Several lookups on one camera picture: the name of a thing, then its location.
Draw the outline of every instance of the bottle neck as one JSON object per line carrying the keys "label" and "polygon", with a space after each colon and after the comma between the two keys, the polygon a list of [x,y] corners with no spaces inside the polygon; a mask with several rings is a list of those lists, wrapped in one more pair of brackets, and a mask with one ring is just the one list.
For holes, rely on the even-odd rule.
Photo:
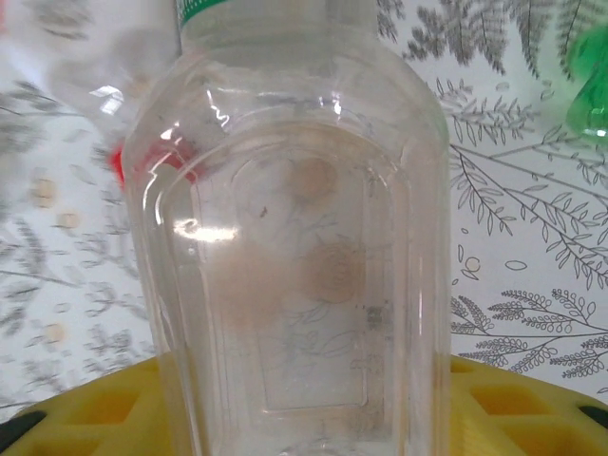
{"label": "bottle neck", "polygon": [[377,0],[177,0],[177,2],[180,25],[183,28],[200,20],[217,25],[250,19],[276,18],[296,23],[340,24],[357,27],[374,35],[377,32]]}

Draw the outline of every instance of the blurry plastic bottle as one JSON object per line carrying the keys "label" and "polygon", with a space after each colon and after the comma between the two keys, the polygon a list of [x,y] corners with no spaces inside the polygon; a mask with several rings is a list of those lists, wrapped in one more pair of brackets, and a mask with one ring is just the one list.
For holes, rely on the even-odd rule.
{"label": "blurry plastic bottle", "polygon": [[374,7],[179,3],[123,154],[179,454],[446,454],[447,129]]}

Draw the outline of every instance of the leaf pattern wallpaper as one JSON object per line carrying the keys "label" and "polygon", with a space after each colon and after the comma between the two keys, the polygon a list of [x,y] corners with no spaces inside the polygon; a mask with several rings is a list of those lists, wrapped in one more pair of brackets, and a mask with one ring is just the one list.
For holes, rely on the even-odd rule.
{"label": "leaf pattern wallpaper", "polygon": [[[68,41],[99,22],[87,0],[28,3]],[[380,35],[435,93],[451,134],[453,352],[607,400],[608,151],[563,118],[577,93],[565,56],[608,5],[377,3]],[[85,119],[0,70],[0,159],[27,176],[16,206],[0,194],[2,419],[154,350],[108,150]],[[351,343],[302,337],[289,343],[309,357]]]}

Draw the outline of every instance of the yellow base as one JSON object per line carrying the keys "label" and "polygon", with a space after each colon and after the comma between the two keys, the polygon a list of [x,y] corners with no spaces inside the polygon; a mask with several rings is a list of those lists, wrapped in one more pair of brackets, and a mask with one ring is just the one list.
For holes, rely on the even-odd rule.
{"label": "yellow base", "polygon": [[[607,429],[580,411],[601,402],[461,358],[451,372],[451,456],[608,456]],[[155,360],[20,415],[35,410],[47,417],[2,456],[173,455]]]}

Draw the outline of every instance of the red object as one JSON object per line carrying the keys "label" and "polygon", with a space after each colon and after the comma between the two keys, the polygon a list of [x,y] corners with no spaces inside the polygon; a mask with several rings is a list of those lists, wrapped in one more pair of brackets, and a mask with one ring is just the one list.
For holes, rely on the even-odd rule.
{"label": "red object", "polygon": [[[197,154],[196,149],[183,138],[172,138],[171,140],[159,140],[150,147],[146,157],[149,162],[168,164],[176,170],[182,169],[188,162],[193,160]],[[124,189],[123,171],[123,145],[118,145],[109,157],[109,164],[117,176],[121,188]],[[185,178],[194,184],[202,175],[204,168],[195,166]]]}

